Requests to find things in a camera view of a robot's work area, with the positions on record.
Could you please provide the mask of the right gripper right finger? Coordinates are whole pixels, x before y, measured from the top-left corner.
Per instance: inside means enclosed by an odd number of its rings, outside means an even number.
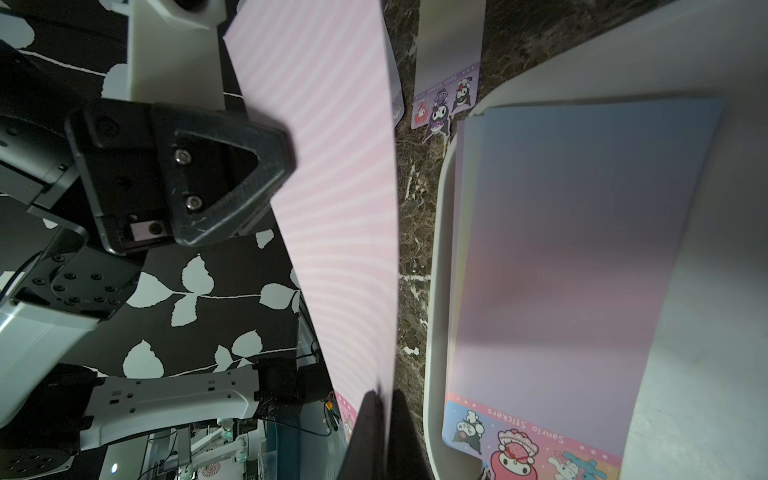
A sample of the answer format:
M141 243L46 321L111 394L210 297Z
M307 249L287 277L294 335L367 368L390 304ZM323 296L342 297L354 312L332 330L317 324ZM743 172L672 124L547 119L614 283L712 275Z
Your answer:
M407 399L401 390L392 396L386 475L392 480L432 480Z

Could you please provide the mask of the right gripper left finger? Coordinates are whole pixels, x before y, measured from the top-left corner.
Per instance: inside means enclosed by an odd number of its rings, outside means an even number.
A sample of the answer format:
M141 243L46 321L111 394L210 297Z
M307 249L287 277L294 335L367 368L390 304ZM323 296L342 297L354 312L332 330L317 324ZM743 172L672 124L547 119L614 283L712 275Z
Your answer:
M337 480L383 480L385 477L384 405L369 391L363 397L356 425Z

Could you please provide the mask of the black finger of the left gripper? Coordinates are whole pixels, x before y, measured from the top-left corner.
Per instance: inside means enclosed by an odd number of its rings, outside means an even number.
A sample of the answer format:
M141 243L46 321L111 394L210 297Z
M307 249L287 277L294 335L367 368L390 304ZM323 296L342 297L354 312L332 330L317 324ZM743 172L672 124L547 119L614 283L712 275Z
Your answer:
M115 255L242 236L297 167L289 133L267 117L99 99L72 111L65 132Z

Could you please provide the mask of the Sanrio sticker sheet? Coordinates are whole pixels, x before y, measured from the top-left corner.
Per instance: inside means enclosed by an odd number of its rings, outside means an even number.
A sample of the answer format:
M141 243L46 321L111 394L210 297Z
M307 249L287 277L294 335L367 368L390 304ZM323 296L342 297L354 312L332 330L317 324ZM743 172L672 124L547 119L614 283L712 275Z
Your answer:
M465 122L444 442L493 479L614 479L723 103Z

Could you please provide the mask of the white plastic storage box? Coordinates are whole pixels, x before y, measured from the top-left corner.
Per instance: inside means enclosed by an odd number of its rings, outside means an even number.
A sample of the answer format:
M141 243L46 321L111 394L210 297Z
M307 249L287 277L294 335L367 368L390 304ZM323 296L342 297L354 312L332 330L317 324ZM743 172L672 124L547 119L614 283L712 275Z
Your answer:
M624 479L767 475L767 5L676 1L474 109L706 90L727 107L650 349Z

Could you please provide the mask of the purple sticker sheet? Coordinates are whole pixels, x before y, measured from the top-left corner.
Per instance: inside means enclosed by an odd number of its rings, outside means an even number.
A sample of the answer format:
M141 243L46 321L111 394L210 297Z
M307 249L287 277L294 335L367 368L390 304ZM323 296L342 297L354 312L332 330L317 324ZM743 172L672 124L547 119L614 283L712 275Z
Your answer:
M451 120L477 101L486 2L423 1L419 10L411 128L447 138Z

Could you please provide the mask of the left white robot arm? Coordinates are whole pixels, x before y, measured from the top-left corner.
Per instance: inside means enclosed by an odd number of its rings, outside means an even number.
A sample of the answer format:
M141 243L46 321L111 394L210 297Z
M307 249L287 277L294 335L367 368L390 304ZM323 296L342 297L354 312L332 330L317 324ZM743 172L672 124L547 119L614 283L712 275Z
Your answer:
M221 1L131 1L128 96L86 101L1 48L1 190L59 229L1 293L1 475L59 473L87 450L173 429L168 466L249 460L249 440L192 446L193 423L229 429L319 400L327 377L275 359L157 379L101 378L64 362L139 287L147 252L247 233L295 171L287 129L226 111Z

